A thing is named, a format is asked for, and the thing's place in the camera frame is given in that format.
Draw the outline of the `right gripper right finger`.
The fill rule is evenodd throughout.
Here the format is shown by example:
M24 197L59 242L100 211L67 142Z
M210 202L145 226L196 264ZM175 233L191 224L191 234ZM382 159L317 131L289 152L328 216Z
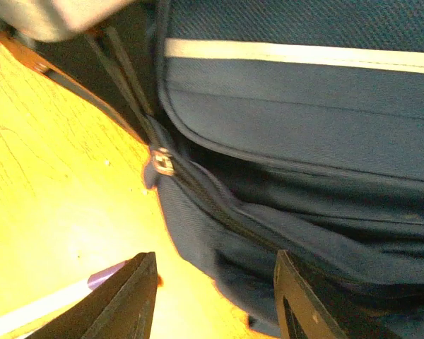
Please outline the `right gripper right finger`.
M347 338L287 252L277 253L274 291L282 338Z

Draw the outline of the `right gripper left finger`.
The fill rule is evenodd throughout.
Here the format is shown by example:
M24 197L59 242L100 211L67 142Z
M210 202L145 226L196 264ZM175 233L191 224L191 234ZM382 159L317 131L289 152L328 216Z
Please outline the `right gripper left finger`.
M155 253L140 253L77 305L30 338L149 338L158 272Z

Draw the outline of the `navy blue backpack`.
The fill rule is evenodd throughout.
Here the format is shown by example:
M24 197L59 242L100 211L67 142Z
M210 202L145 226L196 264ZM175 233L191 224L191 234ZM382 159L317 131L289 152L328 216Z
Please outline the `navy blue backpack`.
M280 334L286 250L424 338L424 1L143 1L35 50L149 146L178 253L252 329Z

